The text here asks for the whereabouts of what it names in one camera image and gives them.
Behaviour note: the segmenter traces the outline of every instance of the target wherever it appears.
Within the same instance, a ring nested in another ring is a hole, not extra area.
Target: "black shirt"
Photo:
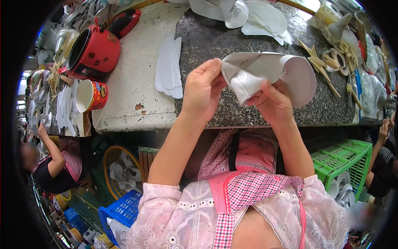
[[[48,164],[51,161],[52,157],[46,158],[44,162],[37,167],[33,174],[37,184],[42,189],[53,194],[59,194],[68,191],[71,188],[79,187],[65,167],[55,178],[52,178],[48,168]]]

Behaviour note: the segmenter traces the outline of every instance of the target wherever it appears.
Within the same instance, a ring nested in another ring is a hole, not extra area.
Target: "white table surface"
[[[176,31],[188,4],[158,2],[141,8],[138,24],[120,40],[121,54],[108,80],[109,98],[92,111],[97,132],[170,129],[176,120],[174,98],[155,88],[160,45]],[[144,107],[136,110],[136,105]]]

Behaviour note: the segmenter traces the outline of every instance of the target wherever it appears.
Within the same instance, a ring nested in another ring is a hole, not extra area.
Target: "woman's left hand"
[[[226,82],[221,74],[221,60],[208,60],[189,73],[185,83],[181,114],[206,125],[214,116]]]

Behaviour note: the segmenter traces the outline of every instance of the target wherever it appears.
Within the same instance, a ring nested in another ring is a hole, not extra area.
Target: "blue plastic crate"
[[[108,238],[115,244],[117,241],[113,236],[112,230],[109,227],[108,223],[106,222],[106,218],[112,218],[127,227],[131,227],[132,224],[135,222],[138,216],[138,203],[142,194],[138,193],[135,190],[131,190],[130,192],[126,193],[120,199],[109,205],[107,208],[100,207],[98,209],[99,218],[102,223],[102,227]]]
[[[79,214],[76,212],[74,208],[69,208],[64,212],[64,215],[66,219],[72,224],[73,227],[76,227],[76,229],[81,233],[84,234],[88,227],[86,223],[82,221],[80,218]]]

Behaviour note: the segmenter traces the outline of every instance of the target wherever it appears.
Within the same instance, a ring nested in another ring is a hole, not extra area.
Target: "hand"
[[[46,127],[44,126],[44,123],[41,123],[39,126],[39,137],[43,140],[44,138],[47,138],[49,135],[47,134]]]
[[[390,129],[394,130],[395,112],[392,114],[391,118],[388,121],[390,122]]]
[[[264,81],[261,90],[248,100],[248,105],[255,104],[264,119],[271,126],[283,124],[293,118],[292,102],[286,83],[279,79],[271,85]]]
[[[388,126],[389,126],[389,123],[388,123],[388,122],[385,123],[385,124],[382,124],[382,125],[380,126],[380,129],[379,129],[379,132],[378,132],[377,141],[378,141],[378,142],[381,142],[382,144],[384,144],[384,142],[385,142],[386,139],[387,139]]]
[[[208,60],[189,73],[185,82],[181,114],[206,125],[214,116],[226,82],[221,60]]]

